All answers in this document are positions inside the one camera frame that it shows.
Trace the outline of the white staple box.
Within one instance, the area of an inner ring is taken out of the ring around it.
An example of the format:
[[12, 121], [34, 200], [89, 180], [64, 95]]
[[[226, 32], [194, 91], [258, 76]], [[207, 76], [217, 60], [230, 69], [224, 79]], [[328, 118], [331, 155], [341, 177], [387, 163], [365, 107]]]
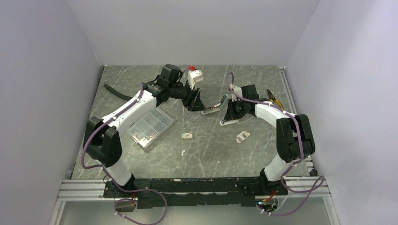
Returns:
[[190, 140], [193, 139], [193, 133], [189, 132], [189, 133], [183, 133], [181, 135], [182, 140]]

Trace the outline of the white staple box tray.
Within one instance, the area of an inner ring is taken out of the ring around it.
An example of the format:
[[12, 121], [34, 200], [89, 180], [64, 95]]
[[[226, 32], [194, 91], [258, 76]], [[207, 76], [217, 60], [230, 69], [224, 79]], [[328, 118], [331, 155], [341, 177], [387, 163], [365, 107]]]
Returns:
[[247, 131], [242, 131], [236, 136], [237, 143], [242, 143], [245, 139], [247, 139], [251, 134]]

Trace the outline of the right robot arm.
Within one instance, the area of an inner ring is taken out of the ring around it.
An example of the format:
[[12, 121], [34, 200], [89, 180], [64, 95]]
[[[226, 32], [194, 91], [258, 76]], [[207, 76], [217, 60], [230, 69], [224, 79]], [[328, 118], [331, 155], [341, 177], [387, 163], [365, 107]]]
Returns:
[[315, 143], [309, 118], [290, 113], [268, 98], [260, 98], [255, 85], [229, 85], [232, 98], [228, 100], [225, 121], [238, 120], [247, 114], [263, 119], [276, 128], [277, 154], [259, 175], [258, 188], [271, 194], [283, 176], [295, 165], [315, 153]]

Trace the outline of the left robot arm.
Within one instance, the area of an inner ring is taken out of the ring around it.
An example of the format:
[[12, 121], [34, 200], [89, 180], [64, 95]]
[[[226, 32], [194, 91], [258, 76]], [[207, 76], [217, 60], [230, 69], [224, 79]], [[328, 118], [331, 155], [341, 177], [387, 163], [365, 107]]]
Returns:
[[[116, 191], [123, 197], [135, 190], [135, 177], [122, 161], [121, 136], [141, 117], [170, 98], [180, 99], [191, 112], [203, 111], [200, 88], [195, 85], [204, 79], [203, 72], [188, 67], [188, 77], [181, 82], [184, 72], [180, 67], [166, 64], [152, 81], [141, 83], [139, 92], [114, 112], [102, 117], [91, 117], [86, 124], [81, 166], [84, 169], [101, 167], [116, 183]], [[88, 154], [98, 164], [86, 166], [84, 157]]]

